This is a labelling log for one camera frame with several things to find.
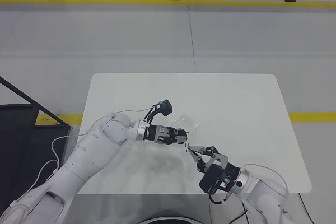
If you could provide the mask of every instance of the cable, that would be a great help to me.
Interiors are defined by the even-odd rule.
[[[302,205],[303,205],[303,207],[304,207],[304,209],[305,209],[305,212],[306,212],[307,216],[309,217],[311,223],[312,223],[312,224],[315,224],[315,223],[313,222],[313,220],[312,220],[312,218],[311,218],[309,212],[308,212],[307,209],[306,209],[306,206],[305,206],[305,204],[304,204],[304,201],[302,200],[301,194],[300,194],[300,193],[297,193],[297,194],[298,194],[298,196],[300,197],[301,203],[302,203]]]
[[[242,208],[244,209],[244,211],[245,211],[245,218],[246,218],[246,223],[247,224],[249,224],[249,219],[248,219],[248,214],[247,214],[247,209],[245,208],[245,206],[244,206],[244,203],[243,202],[241,202],[241,205],[242,205]]]
[[[150,108],[146,108],[146,109],[143,109],[143,110],[121,110],[121,111],[118,111],[118,112],[115,112],[114,114],[118,114],[118,113],[122,113],[122,112],[142,112],[142,111],[146,111],[146,110],[149,110],[149,109],[153,109],[154,106],[150,107]]]
[[[40,171],[39,171],[39,174],[38,174],[38,176],[37,176],[37,178],[36,178],[36,180],[35,180],[35,182],[33,183],[33,185],[22,195],[22,196],[20,196],[19,198],[18,198],[18,200],[20,200],[23,196],[25,196],[34,186],[35,186],[35,184],[38,182],[38,180],[39,180],[39,177],[40,177],[40,174],[41,174],[41,172],[42,172],[42,170],[44,169],[44,167],[47,165],[47,164],[49,164],[50,162],[52,162],[52,161],[56,161],[56,160],[49,160],[49,161],[47,161],[42,167],[41,167],[41,169],[40,169]]]
[[[5,222],[5,220],[7,219],[7,217],[9,217],[13,212],[15,212],[18,209],[23,209],[24,213],[22,214],[18,224],[22,224],[26,218],[29,216],[29,208],[27,205],[25,204],[15,204],[13,205],[13,203],[10,204],[10,206],[2,213],[2,215],[0,216],[0,224],[3,224]]]
[[[246,215],[247,212],[248,212],[248,210],[244,210],[244,212],[241,215],[239,215],[238,217],[234,218],[232,221],[229,222],[229,224],[232,224],[233,222],[235,222],[236,220],[238,220],[239,218],[241,218],[243,215]]]
[[[216,202],[215,200],[213,200],[211,194],[209,194],[209,200],[210,200],[213,204],[222,204],[222,201]]]
[[[267,167],[267,166],[263,166],[263,165],[259,165],[259,164],[245,164],[245,165],[243,165],[243,166],[241,167],[241,169],[244,168],[245,166],[259,166],[259,167],[268,169],[268,170],[270,170],[270,171],[276,173],[276,174],[282,179],[282,181],[284,182],[285,187],[286,187],[286,190],[285,190],[285,195],[284,195],[284,201],[282,202],[282,204],[281,204],[281,206],[280,206],[280,219],[279,219],[279,223],[281,223],[281,222],[282,222],[282,215],[283,215],[283,207],[284,207],[284,205],[285,205],[287,196],[288,196],[288,194],[289,194],[289,189],[288,189],[288,186],[287,186],[287,183],[286,183],[285,179],[284,179],[278,172],[276,172],[275,170],[273,170],[273,169],[271,169],[271,168],[269,168],[269,167]]]

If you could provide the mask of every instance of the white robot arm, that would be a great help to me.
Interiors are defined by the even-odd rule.
[[[144,120],[137,122],[124,113],[106,114],[93,124],[69,159],[45,184],[11,203],[0,224],[63,224],[74,196],[115,157],[127,140],[168,145],[186,142],[185,130],[151,124],[156,114],[167,116],[171,112],[172,106],[165,100],[154,105]],[[197,170],[204,173],[199,186],[214,204],[222,202],[213,201],[211,195],[223,190],[227,192],[224,200],[234,193],[260,223],[293,224],[283,210],[287,187],[230,164],[215,147],[188,144],[188,150],[197,163]],[[211,159],[205,163],[201,155]]]
[[[223,201],[227,201],[234,193],[259,223],[293,224],[283,209],[288,194],[287,185],[283,187],[272,179],[256,176],[245,168],[234,166],[228,162],[228,157],[220,154],[213,146],[188,146],[188,150],[197,163],[197,170],[204,173],[199,186],[209,194],[212,203],[222,204],[222,201],[215,202],[211,197],[217,190],[227,192]],[[210,160],[204,162],[201,155],[210,156]]]
[[[164,116],[171,113],[171,105],[167,100],[153,107],[155,110],[151,109],[147,114],[149,123],[158,113]],[[11,203],[0,223],[64,223],[74,196],[116,156],[129,139],[149,140],[158,144],[183,144],[187,136],[182,129],[151,125],[145,120],[132,122],[124,113],[108,113],[87,131],[68,160],[46,183]]]

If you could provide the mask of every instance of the black metal frame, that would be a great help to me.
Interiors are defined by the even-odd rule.
[[[38,102],[36,102],[30,96],[27,96],[24,92],[22,92],[21,90],[19,90],[18,88],[16,88],[13,84],[9,83],[8,81],[6,81],[1,76],[0,76],[0,84],[2,84],[3,86],[5,86],[9,90],[13,91],[14,93],[18,94],[20,97],[22,97],[23,99],[25,99],[27,102],[31,103],[34,108],[37,108],[37,109],[41,110],[45,114],[49,115],[51,118],[55,119],[58,123],[62,124],[65,128],[68,128],[68,130],[71,129],[70,125],[68,125],[66,122],[64,122],[63,120],[61,120],[59,117],[57,117],[56,115],[54,115],[53,113],[51,113],[48,109],[46,109],[41,104],[39,104]]]

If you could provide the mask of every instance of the table top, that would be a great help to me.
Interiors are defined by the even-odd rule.
[[[230,163],[255,163],[280,173],[290,192],[311,183],[278,83],[272,74],[97,73],[92,77],[80,134],[110,111],[140,110],[168,99],[173,113],[152,124],[172,125],[188,114],[199,125],[190,145],[215,146]],[[132,120],[145,112],[127,112]],[[281,182],[269,170],[250,171]],[[79,194],[199,194],[203,174],[184,145],[129,141]]]

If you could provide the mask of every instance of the yellow floor stripe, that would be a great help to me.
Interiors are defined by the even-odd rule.
[[[336,2],[229,1],[229,0],[0,0],[0,4],[138,4],[239,7],[335,7]]]
[[[63,121],[69,125],[81,125],[82,114],[59,114]],[[292,123],[336,123],[336,112],[291,112],[289,113]],[[36,120],[36,125],[59,124],[46,114],[40,114]]]

